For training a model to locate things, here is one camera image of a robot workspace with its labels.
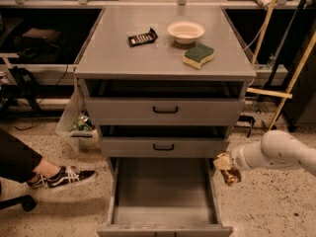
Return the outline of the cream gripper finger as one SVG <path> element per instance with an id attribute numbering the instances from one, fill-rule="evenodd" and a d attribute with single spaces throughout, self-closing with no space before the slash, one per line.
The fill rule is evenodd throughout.
<path id="1" fill-rule="evenodd" d="M 230 162 L 230 159 L 226 155 L 216 156 L 213 160 L 213 164 L 218 170 L 228 171 L 232 168 L 232 164 Z"/>

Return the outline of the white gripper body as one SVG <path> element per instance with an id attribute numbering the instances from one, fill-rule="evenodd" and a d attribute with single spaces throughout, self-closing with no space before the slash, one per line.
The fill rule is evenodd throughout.
<path id="1" fill-rule="evenodd" d="M 259 142 L 249 143 L 234 148 L 230 158 L 237 170 L 251 170 L 258 167 L 260 152 L 261 146 Z"/>

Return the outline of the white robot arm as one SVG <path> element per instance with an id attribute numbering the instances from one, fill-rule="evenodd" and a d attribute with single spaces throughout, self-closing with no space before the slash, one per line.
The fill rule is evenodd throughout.
<path id="1" fill-rule="evenodd" d="M 316 176 L 316 149 L 285 131 L 271 130 L 266 132 L 260 141 L 217 155 L 213 164 L 221 171 L 301 168 Z"/>

